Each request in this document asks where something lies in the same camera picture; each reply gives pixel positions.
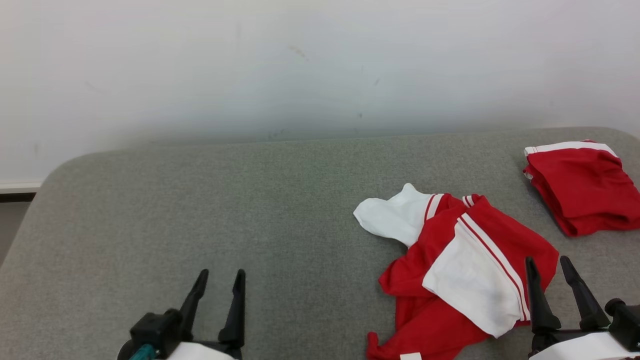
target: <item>white fabric panel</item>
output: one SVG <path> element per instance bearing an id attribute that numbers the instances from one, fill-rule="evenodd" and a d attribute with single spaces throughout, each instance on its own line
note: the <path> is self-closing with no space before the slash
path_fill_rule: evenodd
<path id="1" fill-rule="evenodd" d="M 400 360 L 422 360 L 419 352 L 412 352 L 411 354 L 400 354 Z"/>
<path id="2" fill-rule="evenodd" d="M 364 200 L 353 215 L 366 231 L 384 238 L 396 239 L 411 247 L 422 231 L 426 208 L 433 196 L 423 194 L 407 183 L 401 192 L 389 200 Z"/>
<path id="3" fill-rule="evenodd" d="M 422 286 L 498 338 L 522 317 L 518 290 L 460 219 L 454 230 L 453 240 L 427 271 Z"/>
<path id="4" fill-rule="evenodd" d="M 522 280 L 520 276 L 516 272 L 516 270 L 511 266 L 511 263 L 507 259 L 507 257 L 502 253 L 498 245 L 496 245 L 493 240 L 489 237 L 489 235 L 482 230 L 482 228 L 472 219 L 468 214 L 462 214 L 462 219 L 467 223 L 468 229 L 473 230 L 474 233 L 469 233 L 471 237 L 476 236 L 476 234 L 480 237 L 480 239 L 475 238 L 476 241 L 481 240 L 488 248 L 487 255 L 491 256 L 496 260 L 497 265 L 504 270 L 506 270 L 507 275 L 511 279 L 511 282 L 515 285 L 518 292 L 518 301 L 520 303 L 521 317 L 520 320 L 529 320 L 529 308 L 527 307 L 527 302 L 525 301 L 524 295 L 524 285 L 522 284 Z"/>

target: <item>red and white garment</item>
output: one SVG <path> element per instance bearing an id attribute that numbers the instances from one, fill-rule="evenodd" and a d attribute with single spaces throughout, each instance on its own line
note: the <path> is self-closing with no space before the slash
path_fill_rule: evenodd
<path id="1" fill-rule="evenodd" d="M 525 155 L 525 176 L 568 236 L 640 228 L 640 193 L 606 144 L 561 142 Z"/>
<path id="2" fill-rule="evenodd" d="M 486 198 L 438 200 L 432 212 L 423 211 L 417 241 L 380 277 L 385 293 L 397 297 L 396 334 L 378 346 L 369 333 L 369 359 L 453 359 L 463 347 L 529 320 L 525 257 L 535 259 L 543 288 L 556 272 L 557 251 Z"/>

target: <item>red stripe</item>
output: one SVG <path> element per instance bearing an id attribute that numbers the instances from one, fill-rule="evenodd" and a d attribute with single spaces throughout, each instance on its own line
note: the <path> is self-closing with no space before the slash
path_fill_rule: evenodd
<path id="1" fill-rule="evenodd" d="M 484 242 L 484 240 L 482 240 L 482 238 L 480 237 L 480 235 L 478 235 L 477 232 L 475 232 L 470 226 L 469 224 L 467 224 L 467 222 L 465 221 L 465 219 L 459 217 L 458 219 L 462 220 L 462 222 L 465 224 L 465 226 L 467 227 L 467 229 L 471 230 L 471 232 L 476 236 L 476 238 L 478 240 L 480 240 L 480 242 L 484 245 L 484 247 L 489 250 L 489 253 L 493 256 L 494 259 L 496 259 L 498 261 L 498 264 L 500 264 L 500 267 L 502 267 L 502 271 L 504 271 L 505 274 L 507 274 L 507 276 L 509 277 L 509 280 L 511 280 L 511 282 L 513 283 L 513 286 L 515 286 L 516 290 L 518 290 L 518 298 L 520 299 L 520 309 L 522 310 L 522 314 L 524 315 L 525 320 L 527 319 L 527 312 L 524 309 L 524 306 L 522 305 L 522 297 L 520 296 L 520 289 L 518 288 L 518 285 L 516 284 L 516 282 L 513 280 L 513 278 L 511 277 L 511 275 L 509 275 L 509 273 L 507 272 L 507 269 L 504 267 L 504 265 L 500 262 L 500 259 L 498 259 L 498 257 L 493 253 L 493 251 L 491 251 L 491 248 L 489 248 L 489 246 L 487 246 L 487 244 Z"/>
<path id="2" fill-rule="evenodd" d="M 424 221 L 427 221 L 427 214 L 429 213 L 429 207 L 431 206 L 431 202 L 433 201 L 433 198 L 436 196 L 436 194 L 433 194 L 430 198 L 429 198 L 429 202 L 427 202 L 427 210 L 424 211 Z"/>

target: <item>baseboard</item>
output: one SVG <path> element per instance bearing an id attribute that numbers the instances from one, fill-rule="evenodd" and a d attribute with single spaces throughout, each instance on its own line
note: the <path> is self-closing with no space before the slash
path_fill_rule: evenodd
<path id="1" fill-rule="evenodd" d="M 2 202 L 31 202 L 36 193 L 0 193 L 0 203 Z"/>
<path id="2" fill-rule="evenodd" d="M 42 183 L 0 183 L 0 195 L 14 193 L 36 193 Z"/>

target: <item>white stripe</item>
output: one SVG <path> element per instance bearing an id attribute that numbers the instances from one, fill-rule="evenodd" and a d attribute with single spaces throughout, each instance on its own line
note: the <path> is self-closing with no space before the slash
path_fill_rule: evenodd
<path id="1" fill-rule="evenodd" d="M 422 360 L 419 352 L 412 352 L 411 354 L 400 354 L 400 360 Z"/>
<path id="2" fill-rule="evenodd" d="M 515 287 L 517 288 L 517 293 L 520 294 L 518 298 L 520 300 L 520 304 L 522 305 L 522 309 L 524 309 L 524 314 L 522 314 L 523 318 L 521 318 L 521 320 L 523 321 L 529 320 L 531 317 L 529 315 L 529 308 L 527 307 L 527 302 L 525 301 L 524 286 L 522 285 L 522 280 L 520 279 L 520 276 L 518 275 L 516 270 L 513 269 L 513 267 L 511 266 L 511 263 L 509 262 L 507 257 L 502 253 L 500 248 L 498 248 L 498 246 L 493 242 L 493 240 L 491 240 L 489 235 L 487 235 L 487 233 L 484 230 L 482 230 L 482 228 L 480 228 L 478 224 L 476 224 L 476 222 L 467 213 L 462 214 L 462 218 L 465 219 L 469 227 L 471 227 L 471 229 L 475 231 L 476 234 L 478 234 L 478 236 L 480 236 L 480 238 L 489 247 L 489 249 L 491 249 L 491 251 L 495 254 L 495 257 L 497 258 L 497 261 L 499 261 L 500 264 L 504 266 L 504 268 L 507 270 L 507 273 L 511 276 L 513 281 L 515 281 Z"/>
<path id="3" fill-rule="evenodd" d="M 442 199 L 442 196 L 444 196 L 443 193 L 434 194 L 433 200 L 431 201 L 431 204 L 427 209 L 427 216 L 425 217 L 425 220 L 429 220 L 436 215 L 436 210 L 438 209 L 438 204 L 440 203 L 440 199 Z"/>
<path id="4" fill-rule="evenodd" d="M 594 149 L 594 150 L 603 150 L 608 152 L 609 154 L 618 157 L 610 147 L 605 143 L 596 143 L 596 142 L 559 142 L 552 143 L 550 145 L 542 145 L 542 146 L 529 146 L 524 149 L 524 153 L 526 156 L 530 154 L 534 154 L 536 152 L 547 152 L 553 150 L 561 150 L 561 149 Z"/>

